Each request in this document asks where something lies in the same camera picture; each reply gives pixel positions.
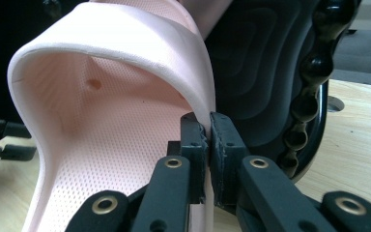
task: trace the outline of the wooden table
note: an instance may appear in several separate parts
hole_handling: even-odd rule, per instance
[[[329,94],[345,103],[328,114],[323,142],[311,168],[297,183],[320,200],[345,190],[371,202],[371,86],[332,80]],[[20,231],[38,178],[39,161],[0,161],[0,231]],[[215,210],[215,231],[241,231],[235,217]]]

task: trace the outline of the wooden surface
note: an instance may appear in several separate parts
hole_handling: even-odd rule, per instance
[[[371,86],[331,81],[329,94],[345,103],[329,113],[317,157],[297,183],[320,200],[327,191],[345,190],[371,202]],[[20,231],[38,177],[39,161],[0,161],[0,231]],[[215,231],[241,231],[235,217],[215,210]]]

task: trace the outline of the footwear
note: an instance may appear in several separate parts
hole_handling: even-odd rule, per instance
[[[10,63],[11,95],[41,161],[23,231],[64,231],[92,194],[148,184],[186,113],[210,134],[213,74],[191,16],[175,1],[122,2],[134,7],[77,6]],[[212,204],[192,207],[191,230],[210,231],[212,217]]]

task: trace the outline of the light wood tabletop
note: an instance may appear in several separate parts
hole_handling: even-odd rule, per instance
[[[329,94],[345,103],[328,114],[321,147],[297,183],[306,195],[345,190],[371,202],[371,85],[332,80]],[[20,231],[38,179],[39,160],[0,161],[0,231]],[[214,231],[241,231],[237,219],[215,210]]]

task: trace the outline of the gray surface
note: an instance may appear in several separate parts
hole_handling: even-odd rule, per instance
[[[333,60],[332,79],[371,84],[371,31],[345,35]]]

